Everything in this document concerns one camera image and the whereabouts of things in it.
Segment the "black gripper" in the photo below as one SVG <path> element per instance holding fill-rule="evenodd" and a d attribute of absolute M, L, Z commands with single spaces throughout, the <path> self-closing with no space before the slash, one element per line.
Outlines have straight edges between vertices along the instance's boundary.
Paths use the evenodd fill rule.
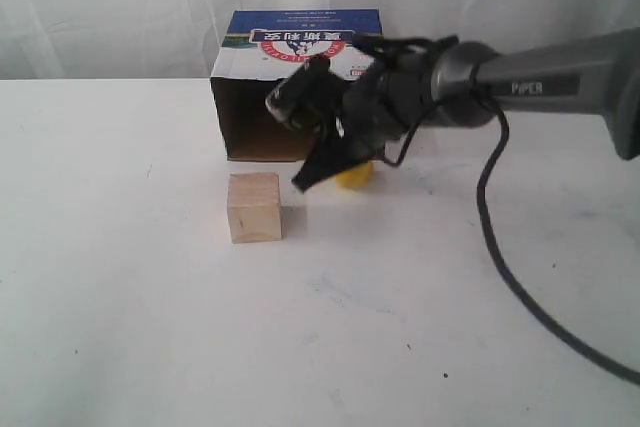
<path fill-rule="evenodd" d="M 342 95 L 340 121 L 347 139 L 320 139 L 292 177 L 301 193 L 370 160 L 426 121 L 435 104 L 418 71 L 392 70 L 375 61 Z"/>

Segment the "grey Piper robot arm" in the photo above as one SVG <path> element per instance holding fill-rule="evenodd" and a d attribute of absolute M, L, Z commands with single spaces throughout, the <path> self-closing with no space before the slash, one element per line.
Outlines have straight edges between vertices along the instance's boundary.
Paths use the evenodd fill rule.
<path fill-rule="evenodd" d="M 497 108 L 600 116 L 617 155 L 639 155 L 636 28 L 511 54 L 457 36 L 356 35 L 353 45 L 373 61 L 351 84 L 335 85 L 325 60 L 301 70 L 314 78 L 300 103 L 321 118 L 321 137 L 292 179 L 301 192 L 421 127 L 477 128 Z"/>

